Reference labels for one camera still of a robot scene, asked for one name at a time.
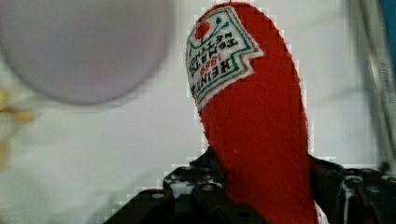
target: bottle label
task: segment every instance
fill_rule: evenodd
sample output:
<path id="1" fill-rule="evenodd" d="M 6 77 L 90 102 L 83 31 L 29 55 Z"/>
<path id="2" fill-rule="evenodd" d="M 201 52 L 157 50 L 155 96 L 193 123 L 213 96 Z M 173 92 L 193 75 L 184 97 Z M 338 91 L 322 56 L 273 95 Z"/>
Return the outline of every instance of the bottle label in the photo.
<path id="1" fill-rule="evenodd" d="M 263 55 L 233 7 L 206 15 L 191 31 L 186 49 L 191 95 L 198 110 L 228 85 L 250 76 L 249 60 Z"/>

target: white table surface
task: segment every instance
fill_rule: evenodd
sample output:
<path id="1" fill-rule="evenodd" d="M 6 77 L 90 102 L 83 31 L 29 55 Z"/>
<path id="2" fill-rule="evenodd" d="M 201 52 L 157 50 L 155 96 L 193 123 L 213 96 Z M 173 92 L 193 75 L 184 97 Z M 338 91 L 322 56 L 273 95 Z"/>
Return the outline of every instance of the white table surface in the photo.
<path id="1" fill-rule="evenodd" d="M 284 30 L 302 79 L 311 154 L 347 167 L 377 164 L 343 1 L 248 2 Z M 40 105 L 39 118 L 12 139 L 8 165 L 0 172 L 0 199 L 18 195 L 32 210 L 26 215 L 30 223 L 82 224 L 105 205 L 102 213 L 111 213 L 142 189 L 160 188 L 168 172 L 203 153 L 184 52 L 194 22 L 216 1 L 174 3 L 168 56 L 128 104 L 104 111 Z M 4 65 L 0 78 L 5 87 L 21 88 Z M 16 210 L 27 209 L 14 201 Z"/>

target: white plate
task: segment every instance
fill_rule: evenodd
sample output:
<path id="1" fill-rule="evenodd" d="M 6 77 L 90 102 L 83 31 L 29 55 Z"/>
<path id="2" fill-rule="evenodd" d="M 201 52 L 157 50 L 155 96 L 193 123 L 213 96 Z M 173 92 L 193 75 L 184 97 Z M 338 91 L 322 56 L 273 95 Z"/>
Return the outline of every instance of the white plate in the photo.
<path id="1" fill-rule="evenodd" d="M 156 0 L 2 0 L 0 49 L 36 91 L 73 105 L 127 95 L 166 52 L 170 15 Z"/>

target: tomato logo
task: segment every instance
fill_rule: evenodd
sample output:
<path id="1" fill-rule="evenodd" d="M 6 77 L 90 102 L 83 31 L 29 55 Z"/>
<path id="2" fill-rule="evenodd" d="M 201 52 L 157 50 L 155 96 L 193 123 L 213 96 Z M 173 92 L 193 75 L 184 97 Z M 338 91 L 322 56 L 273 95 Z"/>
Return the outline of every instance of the tomato logo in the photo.
<path id="1" fill-rule="evenodd" d="M 202 23 L 197 31 L 195 32 L 195 39 L 201 39 L 202 37 L 204 37 L 204 35 L 206 35 L 207 31 L 209 31 L 210 29 L 210 24 L 209 22 L 204 22 Z"/>

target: blurry white object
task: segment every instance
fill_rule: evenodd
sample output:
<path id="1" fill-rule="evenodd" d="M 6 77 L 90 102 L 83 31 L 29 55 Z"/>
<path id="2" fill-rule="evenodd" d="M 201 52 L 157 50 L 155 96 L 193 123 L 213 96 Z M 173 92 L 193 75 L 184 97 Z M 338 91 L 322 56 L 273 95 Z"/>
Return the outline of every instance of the blurry white object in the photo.
<path id="1" fill-rule="evenodd" d="M 134 90 L 165 55 L 167 1 L 2 0 L 0 50 L 32 88 L 74 105 Z"/>

